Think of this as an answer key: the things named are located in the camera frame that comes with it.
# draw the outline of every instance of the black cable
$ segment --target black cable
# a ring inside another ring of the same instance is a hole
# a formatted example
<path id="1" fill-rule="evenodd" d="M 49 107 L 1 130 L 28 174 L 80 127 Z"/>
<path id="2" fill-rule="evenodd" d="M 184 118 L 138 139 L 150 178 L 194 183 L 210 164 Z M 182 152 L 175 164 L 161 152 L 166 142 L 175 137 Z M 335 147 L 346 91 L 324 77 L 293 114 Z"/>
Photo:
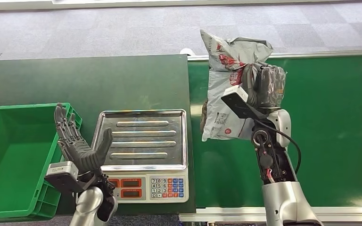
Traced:
<path id="1" fill-rule="evenodd" d="M 299 171 L 299 168 L 300 168 L 300 162 L 302 161 L 302 152 L 300 151 L 299 145 L 297 145 L 296 141 L 293 140 L 290 136 L 286 135 L 285 133 L 283 133 L 283 132 L 281 132 L 281 131 L 279 131 L 279 130 L 274 129 L 273 127 L 268 126 L 268 125 L 262 123 L 261 121 L 259 121 L 259 120 L 257 120 L 257 119 L 253 119 L 253 120 L 254 120 L 255 122 L 259 123 L 260 125 L 268 128 L 268 129 L 271 129 L 271 130 L 273 130 L 273 131 L 276 132 L 276 133 L 279 133 L 279 134 L 283 135 L 286 139 L 288 139 L 290 142 L 292 142 L 292 143 L 295 145 L 295 147 L 296 147 L 296 149 L 297 149 L 297 165 L 296 165 L 296 169 L 295 169 L 295 174 L 297 174 L 297 172 Z"/>

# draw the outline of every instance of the robotic hand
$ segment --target robotic hand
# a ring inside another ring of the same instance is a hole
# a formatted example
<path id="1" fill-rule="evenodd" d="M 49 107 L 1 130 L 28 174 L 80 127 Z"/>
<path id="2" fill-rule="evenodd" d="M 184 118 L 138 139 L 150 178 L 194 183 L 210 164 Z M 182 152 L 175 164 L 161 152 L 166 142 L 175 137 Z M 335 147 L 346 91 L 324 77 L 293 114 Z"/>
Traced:
<path id="1" fill-rule="evenodd" d="M 72 113 L 67 120 L 63 105 L 56 106 L 58 143 L 66 161 L 50 164 L 45 179 L 61 193 L 78 193 L 71 226 L 103 226 L 117 210 L 115 186 L 100 169 L 112 144 L 112 131 L 105 130 L 102 143 L 93 151 L 76 128 L 74 118 Z"/>
<path id="2" fill-rule="evenodd" d="M 280 108 L 285 78 L 280 67 L 265 63 L 247 65 L 242 86 L 226 90 L 222 100 L 239 118 L 251 118 L 255 122 L 251 142 L 263 181 L 267 226 L 323 226 L 296 178 L 300 149 L 290 137 L 289 113 Z M 296 146 L 299 155 L 295 171 L 287 152 L 290 142 Z"/>

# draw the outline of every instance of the gray carpet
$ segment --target gray carpet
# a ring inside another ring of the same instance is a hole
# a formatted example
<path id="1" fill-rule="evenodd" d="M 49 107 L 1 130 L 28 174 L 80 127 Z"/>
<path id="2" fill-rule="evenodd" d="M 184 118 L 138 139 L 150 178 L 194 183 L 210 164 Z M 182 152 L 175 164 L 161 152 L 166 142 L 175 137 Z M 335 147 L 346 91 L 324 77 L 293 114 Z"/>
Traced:
<path id="1" fill-rule="evenodd" d="M 279 53 L 362 49 L 362 2 L 0 12 L 0 60 L 206 54 L 199 29 L 268 40 Z M 176 226 L 176 215 L 120 216 L 111 225 Z M 64 226 L 70 217 L 0 226 Z"/>

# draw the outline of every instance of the stainless steel tray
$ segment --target stainless steel tray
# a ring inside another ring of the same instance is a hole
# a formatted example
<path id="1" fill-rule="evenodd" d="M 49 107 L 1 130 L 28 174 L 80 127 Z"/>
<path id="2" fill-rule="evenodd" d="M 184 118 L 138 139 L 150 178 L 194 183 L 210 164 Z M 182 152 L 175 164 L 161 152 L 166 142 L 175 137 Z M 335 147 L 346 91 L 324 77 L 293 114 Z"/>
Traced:
<path id="1" fill-rule="evenodd" d="M 100 114 L 92 148 L 106 128 L 112 146 L 103 171 L 184 170 L 187 167 L 187 130 L 184 110 L 104 111 Z"/>

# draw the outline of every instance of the package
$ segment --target package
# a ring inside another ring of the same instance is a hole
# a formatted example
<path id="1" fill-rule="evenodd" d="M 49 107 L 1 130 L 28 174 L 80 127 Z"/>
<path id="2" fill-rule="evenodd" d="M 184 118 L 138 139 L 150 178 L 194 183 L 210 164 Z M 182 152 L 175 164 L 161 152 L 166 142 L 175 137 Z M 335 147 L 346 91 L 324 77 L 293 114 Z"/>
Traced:
<path id="1" fill-rule="evenodd" d="M 264 62 L 272 53 L 272 46 L 265 40 L 241 37 L 224 40 L 203 30 L 200 34 L 209 53 L 210 65 L 208 100 L 203 105 L 201 117 L 202 141 L 208 138 L 250 139 L 253 120 L 238 118 L 221 97 L 227 88 L 241 84 L 245 66 Z"/>

